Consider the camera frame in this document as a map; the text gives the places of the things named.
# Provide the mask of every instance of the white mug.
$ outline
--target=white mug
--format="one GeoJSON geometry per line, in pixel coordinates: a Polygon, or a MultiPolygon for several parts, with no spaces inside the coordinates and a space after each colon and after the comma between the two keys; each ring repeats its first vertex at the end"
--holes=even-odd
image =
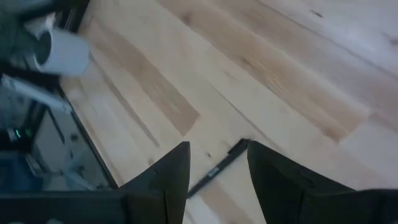
{"type": "Polygon", "coordinates": [[[85,39],[53,28],[46,20],[27,24],[26,28],[36,38],[46,38],[50,44],[48,57],[43,61],[40,62],[35,54],[27,57],[31,69],[69,77],[84,74],[90,61],[90,48],[85,39]]]}

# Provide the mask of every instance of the wooden floor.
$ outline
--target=wooden floor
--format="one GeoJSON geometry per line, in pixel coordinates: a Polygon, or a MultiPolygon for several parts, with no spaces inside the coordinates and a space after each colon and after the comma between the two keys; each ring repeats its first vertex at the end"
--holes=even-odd
{"type": "MultiPolygon", "coordinates": [[[[354,189],[398,187],[398,1],[93,0],[63,87],[118,184],[181,141],[191,185],[240,138],[354,189]]],[[[240,157],[185,223],[265,223],[240,157]]]]}

